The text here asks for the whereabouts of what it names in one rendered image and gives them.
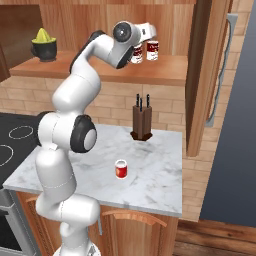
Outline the red and white can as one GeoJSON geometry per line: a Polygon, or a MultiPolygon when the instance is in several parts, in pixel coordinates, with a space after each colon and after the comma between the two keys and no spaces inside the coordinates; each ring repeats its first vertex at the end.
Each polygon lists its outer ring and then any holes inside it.
{"type": "Polygon", "coordinates": [[[128,164],[124,159],[119,159],[115,162],[116,177],[124,179],[128,174],[128,164]]]}
{"type": "Polygon", "coordinates": [[[131,58],[131,62],[133,64],[139,64],[141,63],[143,60],[143,56],[142,56],[142,45],[139,44],[137,46],[134,47],[134,52],[133,52],[133,56],[131,58]]]}
{"type": "Polygon", "coordinates": [[[147,42],[147,59],[154,61],[158,59],[159,42],[155,40],[149,40],[147,42]]]}

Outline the dark wooden wall cabinet door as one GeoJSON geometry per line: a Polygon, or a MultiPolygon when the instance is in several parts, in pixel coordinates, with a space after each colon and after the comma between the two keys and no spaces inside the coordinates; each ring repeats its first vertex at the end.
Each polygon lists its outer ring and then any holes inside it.
{"type": "Polygon", "coordinates": [[[33,57],[32,39],[42,26],[39,5],[30,0],[0,0],[0,82],[9,70],[33,57]]]}

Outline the grey oven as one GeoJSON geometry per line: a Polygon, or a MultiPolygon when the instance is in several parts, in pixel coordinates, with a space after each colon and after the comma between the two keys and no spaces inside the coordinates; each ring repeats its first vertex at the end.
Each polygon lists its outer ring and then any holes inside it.
{"type": "Polygon", "coordinates": [[[0,256],[41,256],[14,192],[0,187],[0,256]]]}

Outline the brown wooden knife block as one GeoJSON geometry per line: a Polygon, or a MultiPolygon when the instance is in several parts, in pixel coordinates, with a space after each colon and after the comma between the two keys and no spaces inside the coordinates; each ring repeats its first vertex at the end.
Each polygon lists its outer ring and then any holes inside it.
{"type": "Polygon", "coordinates": [[[152,137],[152,107],[133,107],[133,130],[131,136],[134,140],[147,141],[152,137]]]}

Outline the open wooden wall cabinet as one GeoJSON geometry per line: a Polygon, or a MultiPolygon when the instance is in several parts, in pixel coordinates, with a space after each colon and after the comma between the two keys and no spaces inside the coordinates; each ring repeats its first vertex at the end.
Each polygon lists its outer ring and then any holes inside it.
{"type": "Polygon", "coordinates": [[[35,4],[43,27],[57,39],[57,60],[42,63],[32,58],[11,69],[17,76],[65,78],[69,64],[90,34],[98,29],[112,33],[126,20],[149,22],[157,29],[159,59],[130,64],[116,70],[92,57],[90,64],[103,81],[183,86],[191,23],[197,0],[7,0],[15,5],[35,4]]]}

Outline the black juicer with yellow reamer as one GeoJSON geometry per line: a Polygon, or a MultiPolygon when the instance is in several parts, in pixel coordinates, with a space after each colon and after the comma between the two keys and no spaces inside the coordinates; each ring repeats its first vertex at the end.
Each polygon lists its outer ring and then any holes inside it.
{"type": "Polygon", "coordinates": [[[57,56],[57,40],[51,37],[44,28],[40,28],[32,40],[31,52],[41,62],[54,61],[57,56]]]}

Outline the wooden base cabinet door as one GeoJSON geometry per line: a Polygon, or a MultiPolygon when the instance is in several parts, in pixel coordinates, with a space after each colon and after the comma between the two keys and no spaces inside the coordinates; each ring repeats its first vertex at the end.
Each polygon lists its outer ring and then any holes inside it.
{"type": "Polygon", "coordinates": [[[173,256],[178,218],[101,207],[102,256],[173,256]]]}
{"type": "Polygon", "coordinates": [[[44,194],[16,193],[41,256],[101,256],[88,235],[88,227],[100,217],[93,198],[72,195],[52,204],[44,194]]]}

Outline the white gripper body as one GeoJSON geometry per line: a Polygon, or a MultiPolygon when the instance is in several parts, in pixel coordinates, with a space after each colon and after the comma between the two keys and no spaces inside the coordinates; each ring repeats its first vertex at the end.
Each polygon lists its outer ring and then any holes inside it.
{"type": "Polygon", "coordinates": [[[154,25],[148,23],[147,38],[153,40],[157,36],[156,28],[154,25]]]}

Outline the black hob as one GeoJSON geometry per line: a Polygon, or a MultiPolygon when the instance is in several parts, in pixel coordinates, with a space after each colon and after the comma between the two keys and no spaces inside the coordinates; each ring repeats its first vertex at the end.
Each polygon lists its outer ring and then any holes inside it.
{"type": "Polygon", "coordinates": [[[34,171],[35,155],[40,149],[38,127],[44,111],[36,116],[0,112],[0,190],[26,171],[34,171]]]}

